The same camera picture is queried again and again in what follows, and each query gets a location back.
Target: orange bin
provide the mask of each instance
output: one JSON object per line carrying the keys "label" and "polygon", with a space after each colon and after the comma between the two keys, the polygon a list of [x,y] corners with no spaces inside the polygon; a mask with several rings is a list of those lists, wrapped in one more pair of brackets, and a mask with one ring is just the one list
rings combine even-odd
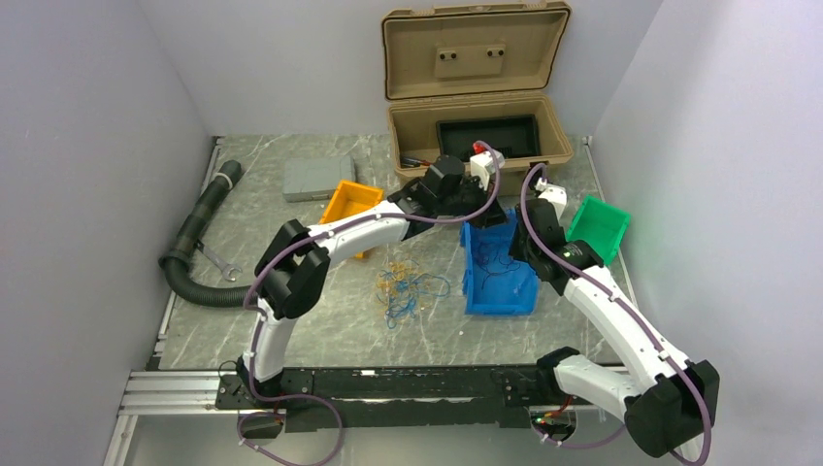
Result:
{"label": "orange bin", "polygon": [[[360,214],[373,208],[382,200],[383,190],[379,187],[342,180],[337,185],[332,200],[329,201],[326,212],[323,213],[319,223],[331,223],[347,216]],[[366,253],[358,252],[355,257],[362,259],[366,257]]]}

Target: blue plastic crate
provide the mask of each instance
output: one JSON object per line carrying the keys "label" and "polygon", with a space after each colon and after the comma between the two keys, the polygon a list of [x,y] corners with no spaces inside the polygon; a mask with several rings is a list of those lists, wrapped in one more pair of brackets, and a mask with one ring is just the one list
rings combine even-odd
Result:
{"label": "blue plastic crate", "polygon": [[466,249],[466,314],[528,316],[535,310],[540,282],[529,264],[509,256],[517,219],[514,209],[506,215],[503,225],[480,229],[464,223],[460,230],[460,246]]}

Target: case lid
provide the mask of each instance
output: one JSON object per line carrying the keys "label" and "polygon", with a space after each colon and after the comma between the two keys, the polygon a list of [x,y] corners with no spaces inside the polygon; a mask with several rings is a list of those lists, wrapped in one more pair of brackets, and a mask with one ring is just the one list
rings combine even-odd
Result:
{"label": "case lid", "polygon": [[562,1],[394,10],[382,22],[386,99],[542,89],[571,13]]}

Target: vacuum hose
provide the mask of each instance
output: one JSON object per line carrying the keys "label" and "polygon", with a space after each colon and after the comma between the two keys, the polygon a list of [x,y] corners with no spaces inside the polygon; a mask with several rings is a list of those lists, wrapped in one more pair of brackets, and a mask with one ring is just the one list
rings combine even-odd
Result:
{"label": "vacuum hose", "polygon": [[165,273],[166,282],[186,301],[212,308],[243,306],[248,286],[215,288],[196,283],[188,276],[191,254],[196,249],[197,241],[206,231],[214,211],[220,207],[223,199],[242,177],[243,168],[239,162],[229,160],[223,163],[212,182],[200,194],[191,214],[185,218],[172,248],[160,257],[160,268]]}

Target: wrench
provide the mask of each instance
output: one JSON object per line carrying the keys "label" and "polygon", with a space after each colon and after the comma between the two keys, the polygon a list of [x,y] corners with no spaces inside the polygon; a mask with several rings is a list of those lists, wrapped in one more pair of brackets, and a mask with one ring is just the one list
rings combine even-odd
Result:
{"label": "wrench", "polygon": [[221,259],[219,255],[217,255],[213,250],[210,250],[206,245],[203,244],[202,241],[197,240],[197,243],[194,245],[200,252],[203,253],[211,262],[214,264],[215,267],[220,269],[220,274],[222,274],[223,279],[227,282],[233,282],[237,279],[237,277],[233,277],[232,274],[237,272],[238,274],[243,273],[243,269],[239,266],[230,264],[225,260]]}

